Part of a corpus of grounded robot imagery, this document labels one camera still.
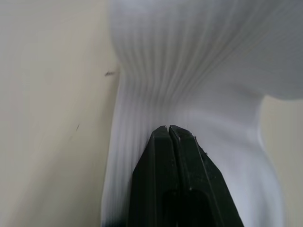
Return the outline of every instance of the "ribbed fabric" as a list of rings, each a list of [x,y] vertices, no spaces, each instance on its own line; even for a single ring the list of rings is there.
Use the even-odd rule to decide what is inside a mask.
[[[284,225],[258,114],[266,94],[303,97],[302,12],[296,0],[111,0],[123,73],[102,226],[125,223],[132,171],[151,132],[170,124],[197,136],[246,227]]]

